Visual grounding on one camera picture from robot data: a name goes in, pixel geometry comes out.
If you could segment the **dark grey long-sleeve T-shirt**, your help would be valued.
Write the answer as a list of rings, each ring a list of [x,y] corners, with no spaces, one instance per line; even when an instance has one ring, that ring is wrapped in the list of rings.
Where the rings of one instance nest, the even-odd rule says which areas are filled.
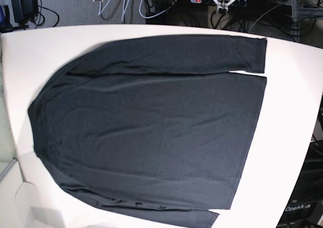
[[[266,39],[107,43],[61,67],[28,108],[34,152],[95,208],[183,227],[229,209],[257,126]]]

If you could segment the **black OpenArm case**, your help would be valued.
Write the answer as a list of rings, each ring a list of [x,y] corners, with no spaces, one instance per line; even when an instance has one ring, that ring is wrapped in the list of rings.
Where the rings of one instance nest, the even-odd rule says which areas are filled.
[[[277,227],[320,227],[322,141],[311,142],[293,192]]]

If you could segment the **black equipment on floor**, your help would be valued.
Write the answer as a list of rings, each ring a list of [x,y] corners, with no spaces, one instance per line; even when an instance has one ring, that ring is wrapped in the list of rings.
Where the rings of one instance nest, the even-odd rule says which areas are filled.
[[[14,22],[19,25],[27,22],[38,26],[37,18],[39,16],[38,0],[11,0]]]

